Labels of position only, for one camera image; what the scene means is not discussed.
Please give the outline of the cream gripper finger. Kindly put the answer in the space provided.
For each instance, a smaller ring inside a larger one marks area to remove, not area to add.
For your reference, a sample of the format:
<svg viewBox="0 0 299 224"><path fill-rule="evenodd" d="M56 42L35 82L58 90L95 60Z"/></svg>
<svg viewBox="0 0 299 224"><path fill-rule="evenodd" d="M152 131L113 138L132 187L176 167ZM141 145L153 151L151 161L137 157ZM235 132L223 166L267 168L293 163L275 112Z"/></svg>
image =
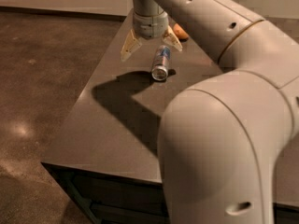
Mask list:
<svg viewBox="0 0 299 224"><path fill-rule="evenodd" d="M182 45L170 26L163 33L163 42L178 51L182 51Z"/></svg>
<svg viewBox="0 0 299 224"><path fill-rule="evenodd" d="M131 55L142 46L140 37L131 29L125 38L124 44L121 49L121 60L127 61Z"/></svg>

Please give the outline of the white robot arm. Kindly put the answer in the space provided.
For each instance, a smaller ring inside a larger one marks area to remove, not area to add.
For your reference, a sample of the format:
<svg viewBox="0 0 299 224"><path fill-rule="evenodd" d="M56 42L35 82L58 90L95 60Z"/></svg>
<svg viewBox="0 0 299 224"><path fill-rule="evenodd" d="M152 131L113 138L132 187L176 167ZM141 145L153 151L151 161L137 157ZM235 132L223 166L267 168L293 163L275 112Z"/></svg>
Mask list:
<svg viewBox="0 0 299 224"><path fill-rule="evenodd" d="M298 46L232 0L133 0L121 51L178 39L177 22L221 68L168 105L158 159L171 224L274 224L273 175L298 133Z"/></svg>

